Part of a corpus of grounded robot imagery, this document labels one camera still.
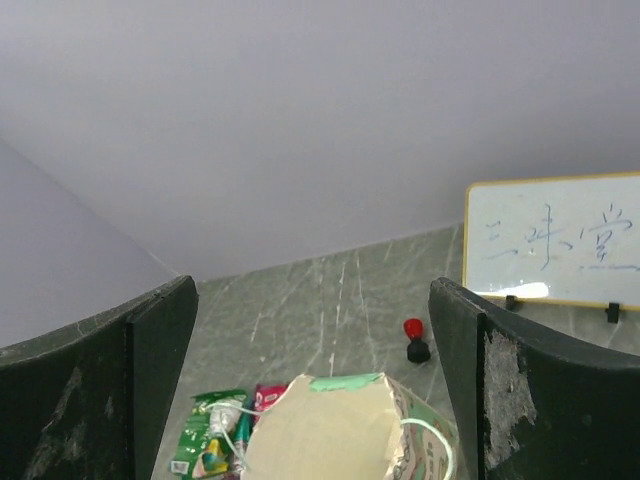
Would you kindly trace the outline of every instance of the gray wall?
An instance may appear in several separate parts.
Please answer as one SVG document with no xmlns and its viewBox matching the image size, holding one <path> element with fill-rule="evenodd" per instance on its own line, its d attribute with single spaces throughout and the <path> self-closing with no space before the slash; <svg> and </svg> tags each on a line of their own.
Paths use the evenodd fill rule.
<svg viewBox="0 0 640 480">
<path fill-rule="evenodd" d="M 0 347 L 173 278 L 0 140 Z"/>
<path fill-rule="evenodd" d="M 477 180 L 640 169 L 635 0 L 2 10 L 2 135 L 199 279 L 457 222 Z"/>
</svg>

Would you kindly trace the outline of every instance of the paper bag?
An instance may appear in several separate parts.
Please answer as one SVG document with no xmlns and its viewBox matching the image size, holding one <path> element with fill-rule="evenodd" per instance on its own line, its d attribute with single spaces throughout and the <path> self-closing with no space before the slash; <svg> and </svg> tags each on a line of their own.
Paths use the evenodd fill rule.
<svg viewBox="0 0 640 480">
<path fill-rule="evenodd" d="M 457 457 L 455 427 L 385 374 L 300 375 L 257 423 L 242 479 L 442 480 L 444 445 L 405 418 L 435 426 Z"/>
</svg>

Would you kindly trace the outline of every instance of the red ball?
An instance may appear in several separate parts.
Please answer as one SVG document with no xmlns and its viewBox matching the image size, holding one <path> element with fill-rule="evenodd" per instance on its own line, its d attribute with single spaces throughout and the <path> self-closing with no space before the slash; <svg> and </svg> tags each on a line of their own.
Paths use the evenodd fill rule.
<svg viewBox="0 0 640 480">
<path fill-rule="evenodd" d="M 424 333 L 424 326 L 422 325 L 422 321 L 419 318 L 410 318 L 409 320 L 404 322 L 404 333 L 407 334 L 409 340 L 420 340 Z"/>
</svg>

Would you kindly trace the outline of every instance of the yellow whiteboard frame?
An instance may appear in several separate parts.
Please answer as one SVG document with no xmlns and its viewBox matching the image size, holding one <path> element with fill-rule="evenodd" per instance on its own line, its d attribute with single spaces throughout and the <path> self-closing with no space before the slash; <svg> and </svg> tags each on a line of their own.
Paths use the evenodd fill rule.
<svg viewBox="0 0 640 480">
<path fill-rule="evenodd" d="M 617 172 L 617 173 L 595 173 L 589 175 L 563 175 L 559 177 L 538 177 L 538 178 L 517 178 L 513 180 L 493 180 L 488 182 L 475 182 L 467 187 L 464 198 L 464 240 L 462 251 L 462 286 L 467 286 L 467 257 L 469 247 L 469 196 L 474 187 L 488 187 L 493 185 L 517 185 L 524 183 L 546 183 L 572 180 L 591 180 L 598 178 L 619 178 L 619 177 L 640 177 L 640 171 Z M 484 298 L 504 298 L 503 295 L 483 295 Z M 543 303 L 552 305 L 568 305 L 572 307 L 606 308 L 608 303 L 600 302 L 572 302 L 570 300 L 554 300 L 549 298 L 527 298 L 522 300 L 525 303 Z M 620 310 L 640 312 L 640 305 L 620 304 Z"/>
</svg>

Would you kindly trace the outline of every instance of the red package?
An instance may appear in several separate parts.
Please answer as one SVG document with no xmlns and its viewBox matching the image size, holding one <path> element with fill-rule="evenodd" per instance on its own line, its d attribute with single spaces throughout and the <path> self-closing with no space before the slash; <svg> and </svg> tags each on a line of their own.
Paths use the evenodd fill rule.
<svg viewBox="0 0 640 480">
<path fill-rule="evenodd" d="M 264 412 L 287 391 L 289 385 L 256 385 L 256 399 L 253 409 Z"/>
</svg>

